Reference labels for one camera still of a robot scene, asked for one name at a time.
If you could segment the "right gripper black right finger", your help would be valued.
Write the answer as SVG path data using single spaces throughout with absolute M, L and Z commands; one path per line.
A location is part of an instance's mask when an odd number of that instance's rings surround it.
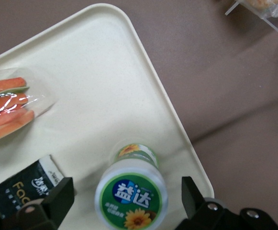
M 187 218 L 181 222 L 182 230 L 226 230 L 225 208 L 213 198 L 204 198 L 193 179 L 182 177 L 182 204 Z

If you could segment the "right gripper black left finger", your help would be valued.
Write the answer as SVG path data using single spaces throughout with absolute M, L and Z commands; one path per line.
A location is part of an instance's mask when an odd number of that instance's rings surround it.
M 56 230 L 74 203 L 73 178 L 65 177 L 44 199 L 27 203 L 16 214 L 22 230 Z

